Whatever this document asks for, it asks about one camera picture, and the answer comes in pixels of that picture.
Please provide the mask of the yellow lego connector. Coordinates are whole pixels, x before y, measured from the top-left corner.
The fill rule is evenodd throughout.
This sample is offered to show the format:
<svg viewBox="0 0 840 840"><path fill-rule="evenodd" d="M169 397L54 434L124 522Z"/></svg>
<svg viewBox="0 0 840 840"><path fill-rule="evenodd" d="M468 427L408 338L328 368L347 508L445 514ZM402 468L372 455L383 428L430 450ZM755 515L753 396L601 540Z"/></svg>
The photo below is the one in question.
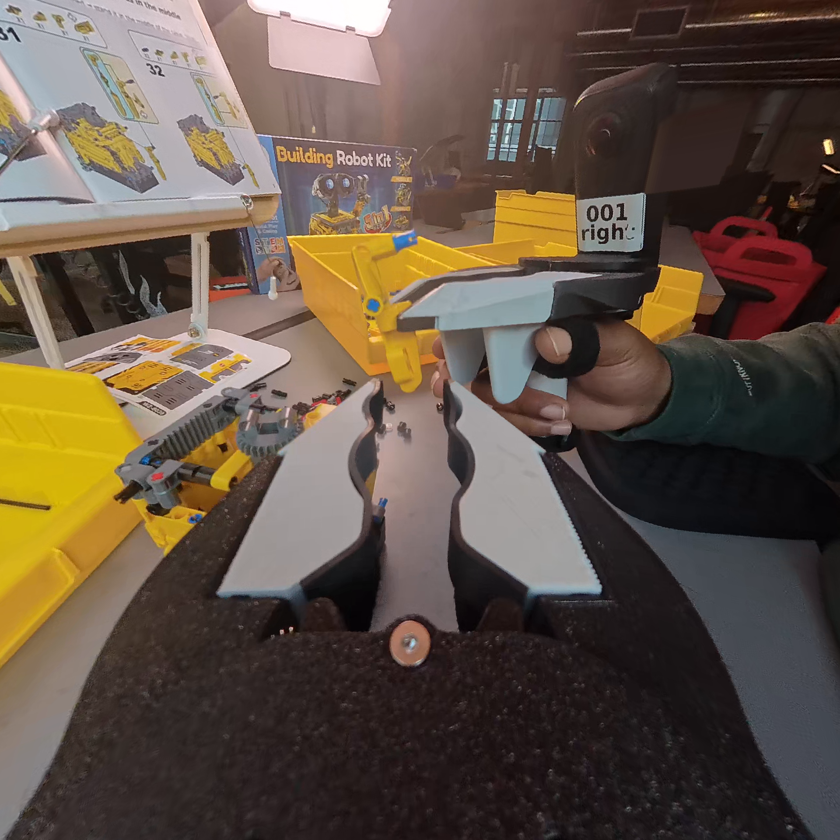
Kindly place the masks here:
<svg viewBox="0 0 840 840"><path fill-rule="evenodd" d="M392 234L364 235L358 245L351 247L350 253L362 301L379 298L383 300L383 307L390 304L390 293L383 284L379 263L397 254L393 251ZM378 315L366 318L375 320Z"/></svg>

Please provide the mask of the bright studio light panel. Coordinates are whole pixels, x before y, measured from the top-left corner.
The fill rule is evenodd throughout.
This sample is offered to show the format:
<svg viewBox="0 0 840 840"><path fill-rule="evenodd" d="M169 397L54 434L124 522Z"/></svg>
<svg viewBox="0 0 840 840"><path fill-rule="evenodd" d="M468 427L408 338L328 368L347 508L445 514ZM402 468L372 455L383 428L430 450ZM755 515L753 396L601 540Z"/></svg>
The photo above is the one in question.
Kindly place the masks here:
<svg viewBox="0 0 840 840"><path fill-rule="evenodd" d="M389 1L248 1L267 18L268 62L277 70L379 86L371 40Z"/></svg>

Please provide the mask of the yellow lego vehicle model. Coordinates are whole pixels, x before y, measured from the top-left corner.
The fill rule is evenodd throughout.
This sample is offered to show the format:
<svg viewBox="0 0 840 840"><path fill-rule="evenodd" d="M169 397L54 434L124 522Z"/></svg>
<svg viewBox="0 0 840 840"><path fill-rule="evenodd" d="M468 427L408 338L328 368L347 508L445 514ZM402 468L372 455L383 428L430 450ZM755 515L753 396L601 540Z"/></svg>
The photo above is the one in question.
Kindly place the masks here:
<svg viewBox="0 0 840 840"><path fill-rule="evenodd" d="M133 501L163 554L171 552L259 462L279 455L336 410L353 390L280 406L263 385L226 387L157 435L146 438L115 469L114 500Z"/></svg>

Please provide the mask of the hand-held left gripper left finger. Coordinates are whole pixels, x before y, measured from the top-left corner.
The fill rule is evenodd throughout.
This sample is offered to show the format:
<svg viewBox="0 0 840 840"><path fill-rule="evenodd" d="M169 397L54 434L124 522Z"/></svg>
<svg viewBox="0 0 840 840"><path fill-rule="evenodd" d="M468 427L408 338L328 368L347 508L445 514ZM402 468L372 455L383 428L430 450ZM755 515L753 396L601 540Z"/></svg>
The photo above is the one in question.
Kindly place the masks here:
<svg viewBox="0 0 840 840"><path fill-rule="evenodd" d="M382 382L369 380L280 452L217 596L280 599L299 621L327 598L349 630L371 628L384 544L373 498L384 409Z"/></svg>

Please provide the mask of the lego instruction booklet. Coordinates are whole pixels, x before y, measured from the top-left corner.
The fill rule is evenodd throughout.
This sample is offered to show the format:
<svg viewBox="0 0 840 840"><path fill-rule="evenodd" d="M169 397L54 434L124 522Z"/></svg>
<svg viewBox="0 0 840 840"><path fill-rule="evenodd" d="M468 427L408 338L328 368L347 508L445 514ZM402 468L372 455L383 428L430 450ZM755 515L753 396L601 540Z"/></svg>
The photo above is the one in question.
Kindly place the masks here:
<svg viewBox="0 0 840 840"><path fill-rule="evenodd" d="M2 202L279 191L200 3L2 1Z"/></svg>

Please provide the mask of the red plastic crate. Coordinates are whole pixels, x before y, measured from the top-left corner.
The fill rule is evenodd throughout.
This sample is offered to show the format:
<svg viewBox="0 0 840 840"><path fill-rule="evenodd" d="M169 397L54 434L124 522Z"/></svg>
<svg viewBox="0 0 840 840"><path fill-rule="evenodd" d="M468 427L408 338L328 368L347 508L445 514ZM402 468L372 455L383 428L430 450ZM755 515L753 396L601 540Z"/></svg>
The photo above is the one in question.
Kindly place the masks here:
<svg viewBox="0 0 840 840"><path fill-rule="evenodd" d="M714 270L725 295L708 333L730 340L777 332L826 273L805 245L766 236L737 240Z"/></svg>
<svg viewBox="0 0 840 840"><path fill-rule="evenodd" d="M716 223L707 233L696 230L691 235L709 267L716 268L729 248L741 238L778 238L778 229L761 218L730 216Z"/></svg>

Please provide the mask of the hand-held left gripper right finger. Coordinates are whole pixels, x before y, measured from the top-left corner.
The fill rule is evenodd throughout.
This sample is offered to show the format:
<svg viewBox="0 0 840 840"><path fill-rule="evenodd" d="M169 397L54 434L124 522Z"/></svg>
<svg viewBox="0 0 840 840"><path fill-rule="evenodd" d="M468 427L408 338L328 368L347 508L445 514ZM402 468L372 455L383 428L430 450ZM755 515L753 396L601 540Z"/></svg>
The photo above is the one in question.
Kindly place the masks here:
<svg viewBox="0 0 840 840"><path fill-rule="evenodd" d="M489 604L524 619L543 598L594 602L603 586L544 461L545 451L456 382L444 391L451 503L448 573L458 630L477 630Z"/></svg>

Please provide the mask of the person's black pants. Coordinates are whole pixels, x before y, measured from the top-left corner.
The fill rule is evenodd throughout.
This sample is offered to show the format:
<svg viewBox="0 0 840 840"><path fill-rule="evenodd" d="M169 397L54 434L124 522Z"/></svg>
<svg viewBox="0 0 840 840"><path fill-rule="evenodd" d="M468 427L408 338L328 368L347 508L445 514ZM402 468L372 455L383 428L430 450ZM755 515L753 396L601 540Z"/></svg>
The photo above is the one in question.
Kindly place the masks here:
<svg viewBox="0 0 840 840"><path fill-rule="evenodd" d="M619 442L580 433L594 486L626 514L660 527L751 538L838 539L837 493L813 470L708 444Z"/></svg>

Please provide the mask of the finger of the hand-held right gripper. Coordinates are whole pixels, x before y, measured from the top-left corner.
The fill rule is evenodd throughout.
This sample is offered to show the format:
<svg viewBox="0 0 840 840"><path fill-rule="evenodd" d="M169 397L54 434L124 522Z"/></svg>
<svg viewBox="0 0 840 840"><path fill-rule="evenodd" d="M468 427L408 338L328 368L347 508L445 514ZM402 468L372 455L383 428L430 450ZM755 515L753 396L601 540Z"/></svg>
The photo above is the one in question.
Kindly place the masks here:
<svg viewBox="0 0 840 840"><path fill-rule="evenodd" d="M451 273L418 280L395 296L397 303L408 303L396 327L437 330L451 379L460 385L473 382L486 359L497 403L513 403L526 387L565 398L566 378L533 372L534 336L553 318L555 284L563 287L572 279L571 273Z"/></svg>
<svg viewBox="0 0 840 840"><path fill-rule="evenodd" d="M527 275L520 266L463 269L416 280L392 294L410 302L400 329L438 331L448 372L475 380L486 360L503 386L527 382Z"/></svg>

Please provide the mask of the lego sticker sheet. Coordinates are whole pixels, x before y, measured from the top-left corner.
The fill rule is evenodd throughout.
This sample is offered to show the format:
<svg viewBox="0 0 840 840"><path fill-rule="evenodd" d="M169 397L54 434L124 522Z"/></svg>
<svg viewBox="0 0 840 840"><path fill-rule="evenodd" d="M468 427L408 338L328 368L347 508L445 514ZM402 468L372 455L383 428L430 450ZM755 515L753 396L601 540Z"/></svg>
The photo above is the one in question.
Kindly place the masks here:
<svg viewBox="0 0 840 840"><path fill-rule="evenodd" d="M119 403L165 415L252 363L247 353L215 343L138 335L66 369L96 376Z"/></svg>

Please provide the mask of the colourful lego box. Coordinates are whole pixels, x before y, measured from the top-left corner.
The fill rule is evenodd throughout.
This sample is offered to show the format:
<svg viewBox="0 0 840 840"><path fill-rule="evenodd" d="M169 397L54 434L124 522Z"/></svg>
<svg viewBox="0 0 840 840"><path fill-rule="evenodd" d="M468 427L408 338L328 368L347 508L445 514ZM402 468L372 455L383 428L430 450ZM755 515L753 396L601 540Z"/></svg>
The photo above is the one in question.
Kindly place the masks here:
<svg viewBox="0 0 840 840"><path fill-rule="evenodd" d="M292 267L290 237L398 234L413 228L417 150L259 134L280 187L275 215L241 228L250 289L267 294L269 269Z"/></svg>

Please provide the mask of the dark framed window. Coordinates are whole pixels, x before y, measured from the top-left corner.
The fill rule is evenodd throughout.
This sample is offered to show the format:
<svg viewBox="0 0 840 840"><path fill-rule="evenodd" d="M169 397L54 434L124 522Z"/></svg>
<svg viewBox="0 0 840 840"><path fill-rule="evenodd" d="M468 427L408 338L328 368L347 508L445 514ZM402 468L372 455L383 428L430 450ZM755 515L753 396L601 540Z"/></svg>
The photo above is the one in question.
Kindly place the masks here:
<svg viewBox="0 0 840 840"><path fill-rule="evenodd" d="M490 111L487 161L513 163L532 159L537 148L556 151L566 110L566 98L541 88L533 101L526 90L511 98L494 91Z"/></svg>

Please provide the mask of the person's right hand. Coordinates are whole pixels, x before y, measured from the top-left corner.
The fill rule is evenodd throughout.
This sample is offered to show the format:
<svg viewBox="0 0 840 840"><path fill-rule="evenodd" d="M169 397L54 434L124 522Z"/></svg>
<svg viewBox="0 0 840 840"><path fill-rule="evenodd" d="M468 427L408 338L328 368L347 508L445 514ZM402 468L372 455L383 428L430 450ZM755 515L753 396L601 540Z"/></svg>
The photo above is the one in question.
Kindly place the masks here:
<svg viewBox="0 0 840 840"><path fill-rule="evenodd" d="M632 325L596 323L600 353L594 369L568 380L566 397L526 387L511 403L492 395L490 375L481 371L466 388L532 438L566 436L573 428L620 432L656 417L669 398L666 357Z"/></svg>

